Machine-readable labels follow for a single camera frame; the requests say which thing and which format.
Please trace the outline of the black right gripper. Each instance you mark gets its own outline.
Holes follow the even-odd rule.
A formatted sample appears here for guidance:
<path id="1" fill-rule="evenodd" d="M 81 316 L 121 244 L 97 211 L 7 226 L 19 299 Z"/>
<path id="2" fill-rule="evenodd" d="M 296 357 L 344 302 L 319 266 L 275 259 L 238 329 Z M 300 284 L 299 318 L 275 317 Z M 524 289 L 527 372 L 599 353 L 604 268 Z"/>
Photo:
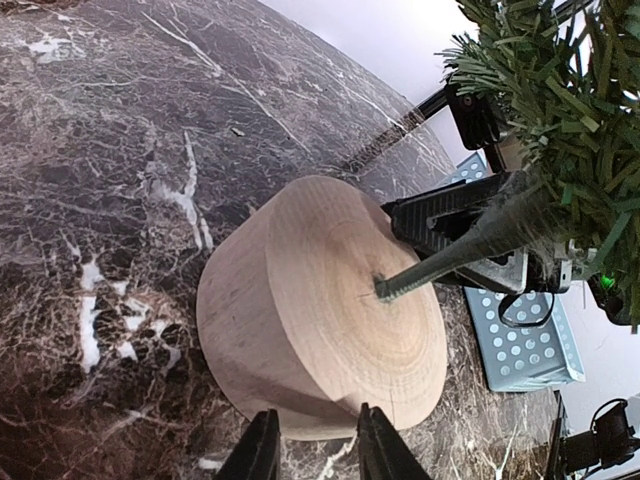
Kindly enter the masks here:
<path id="1" fill-rule="evenodd" d="M 465 234 L 512 176 L 503 172 L 476 181 L 460 180 L 381 208 L 391 220 L 395 238 L 424 260 Z M 483 259 L 450 273 L 449 284 L 509 295 L 565 293 L 572 281 L 572 261 L 564 244 L 553 245 L 549 253 L 550 260 L 529 249 Z"/>

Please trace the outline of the small green christmas tree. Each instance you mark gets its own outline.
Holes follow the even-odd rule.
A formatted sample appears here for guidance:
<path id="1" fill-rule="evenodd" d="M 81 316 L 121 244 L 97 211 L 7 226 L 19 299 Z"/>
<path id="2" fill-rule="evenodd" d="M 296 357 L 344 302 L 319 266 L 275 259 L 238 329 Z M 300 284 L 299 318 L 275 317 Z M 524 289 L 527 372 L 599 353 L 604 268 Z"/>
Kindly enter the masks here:
<path id="1" fill-rule="evenodd" d="M 639 320 L 639 5 L 572 14 L 549 1 L 464 1 L 478 26 L 445 51 L 462 93 L 507 106 L 523 167 L 469 231 L 426 259 L 407 240 L 427 215 L 386 213 L 351 185 L 299 178 L 224 240 L 196 305 L 206 363 L 244 416 L 275 410 L 295 440 L 348 436 L 363 404 L 399 429 L 436 408 L 447 371 L 433 283 L 519 248 L 545 269 L 575 246 L 585 277 L 613 277 Z"/>

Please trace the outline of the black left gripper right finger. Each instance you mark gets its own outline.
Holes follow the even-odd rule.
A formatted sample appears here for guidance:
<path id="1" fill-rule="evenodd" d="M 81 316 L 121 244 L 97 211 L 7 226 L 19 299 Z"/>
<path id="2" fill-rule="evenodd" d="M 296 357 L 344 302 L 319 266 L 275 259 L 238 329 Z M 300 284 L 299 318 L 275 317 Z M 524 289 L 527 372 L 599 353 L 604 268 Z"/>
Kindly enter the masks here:
<path id="1" fill-rule="evenodd" d="M 381 408 L 363 403 L 358 418 L 360 478 L 431 480 Z"/>

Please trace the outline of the light blue plastic basket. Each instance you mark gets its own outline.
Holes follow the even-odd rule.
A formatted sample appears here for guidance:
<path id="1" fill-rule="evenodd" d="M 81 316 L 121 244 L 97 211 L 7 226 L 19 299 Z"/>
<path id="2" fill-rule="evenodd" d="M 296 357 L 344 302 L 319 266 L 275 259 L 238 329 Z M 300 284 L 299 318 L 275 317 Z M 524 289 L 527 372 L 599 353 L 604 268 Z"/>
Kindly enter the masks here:
<path id="1" fill-rule="evenodd" d="M 516 323 L 538 323 L 535 328 L 512 328 L 499 319 L 505 297 L 486 289 L 463 289 L 476 332 L 488 388 L 517 393 L 584 382 L 585 370 L 573 331 L 558 295 L 526 293 L 506 310 Z"/>

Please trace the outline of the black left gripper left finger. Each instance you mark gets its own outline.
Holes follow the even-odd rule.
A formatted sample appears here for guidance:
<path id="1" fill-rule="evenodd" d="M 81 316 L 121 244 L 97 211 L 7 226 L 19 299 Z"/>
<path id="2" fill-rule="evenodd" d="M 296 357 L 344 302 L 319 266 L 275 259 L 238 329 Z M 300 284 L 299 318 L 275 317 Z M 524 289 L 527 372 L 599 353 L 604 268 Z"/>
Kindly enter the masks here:
<path id="1" fill-rule="evenodd" d="M 278 412 L 274 409 L 258 412 L 214 479 L 279 479 L 280 440 Z"/>

